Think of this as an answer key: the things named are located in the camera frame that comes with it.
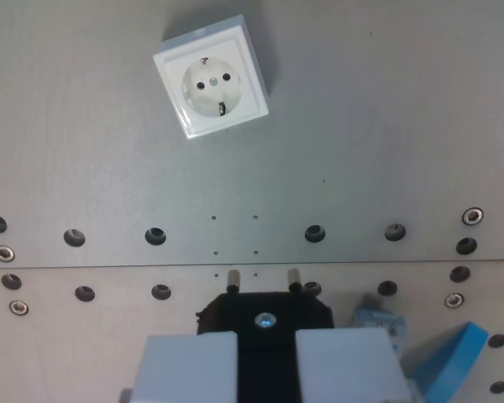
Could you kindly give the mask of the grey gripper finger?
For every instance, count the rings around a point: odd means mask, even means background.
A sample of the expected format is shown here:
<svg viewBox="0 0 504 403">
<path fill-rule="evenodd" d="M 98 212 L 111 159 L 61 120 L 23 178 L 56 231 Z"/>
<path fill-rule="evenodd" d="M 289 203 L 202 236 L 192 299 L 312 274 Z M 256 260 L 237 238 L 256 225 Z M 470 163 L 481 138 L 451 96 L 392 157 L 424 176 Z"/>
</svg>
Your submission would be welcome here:
<svg viewBox="0 0 504 403">
<path fill-rule="evenodd" d="M 386 331 L 306 329 L 297 331 L 295 338 L 302 401 L 412 401 Z"/>
<path fill-rule="evenodd" d="M 134 385 L 121 402 L 236 402 L 235 332 L 147 337 Z"/>
</svg>

